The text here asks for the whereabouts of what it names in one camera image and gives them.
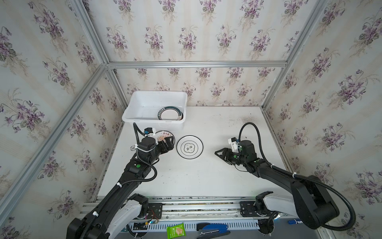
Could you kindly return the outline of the white plate black flower outline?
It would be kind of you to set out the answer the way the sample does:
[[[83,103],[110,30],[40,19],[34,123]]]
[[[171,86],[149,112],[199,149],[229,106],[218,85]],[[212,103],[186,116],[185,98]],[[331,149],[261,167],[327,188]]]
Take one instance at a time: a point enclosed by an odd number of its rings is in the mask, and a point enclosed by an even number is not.
[[[176,150],[180,157],[192,160],[201,156],[204,151],[204,144],[200,138],[186,135],[178,140]]]

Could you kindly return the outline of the white plate orange fan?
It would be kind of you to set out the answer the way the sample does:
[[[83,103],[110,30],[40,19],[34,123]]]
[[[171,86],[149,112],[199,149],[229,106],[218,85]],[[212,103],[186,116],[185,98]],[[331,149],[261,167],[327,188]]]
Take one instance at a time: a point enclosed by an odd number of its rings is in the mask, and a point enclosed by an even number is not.
[[[155,133],[156,143],[159,143],[161,141],[165,141],[166,138],[169,138],[170,141],[172,142],[172,144],[174,144],[176,142],[175,136],[167,130],[160,130],[160,131]]]

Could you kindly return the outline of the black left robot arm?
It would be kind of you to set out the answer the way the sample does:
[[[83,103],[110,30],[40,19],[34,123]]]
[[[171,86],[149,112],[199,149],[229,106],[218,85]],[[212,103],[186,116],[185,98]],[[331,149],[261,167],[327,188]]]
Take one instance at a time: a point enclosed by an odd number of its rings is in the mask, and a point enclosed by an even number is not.
[[[148,199],[134,190],[157,177],[154,163],[174,149],[175,138],[168,136],[158,141],[153,128],[141,131],[134,123],[133,129],[135,153],[120,179],[91,212],[69,224],[68,239],[114,239],[133,219],[145,217]]]

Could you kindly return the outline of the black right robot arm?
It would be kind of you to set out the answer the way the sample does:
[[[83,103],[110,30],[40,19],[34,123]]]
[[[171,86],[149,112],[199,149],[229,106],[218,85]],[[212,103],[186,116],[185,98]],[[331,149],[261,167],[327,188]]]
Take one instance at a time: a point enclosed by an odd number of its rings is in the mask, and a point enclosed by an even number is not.
[[[356,212],[349,200],[318,177],[291,173],[270,163],[264,155],[261,141],[258,142],[260,157],[254,144],[249,140],[242,140],[239,136],[231,138],[229,143],[231,148],[223,148],[214,154],[225,163],[233,166],[242,165],[246,172],[268,180],[289,192],[293,206],[288,214],[298,217],[310,229],[323,227],[341,232],[350,230],[356,224]],[[328,222],[340,215],[340,210],[331,194],[335,194],[348,208],[349,219],[342,226],[328,225]]]

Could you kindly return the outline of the green rimmed white plate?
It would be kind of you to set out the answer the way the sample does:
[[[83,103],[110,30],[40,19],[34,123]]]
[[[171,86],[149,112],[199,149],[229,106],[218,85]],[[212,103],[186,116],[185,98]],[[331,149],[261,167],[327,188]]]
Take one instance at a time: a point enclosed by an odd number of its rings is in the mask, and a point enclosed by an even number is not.
[[[163,107],[157,114],[158,120],[182,120],[183,112],[174,106]]]

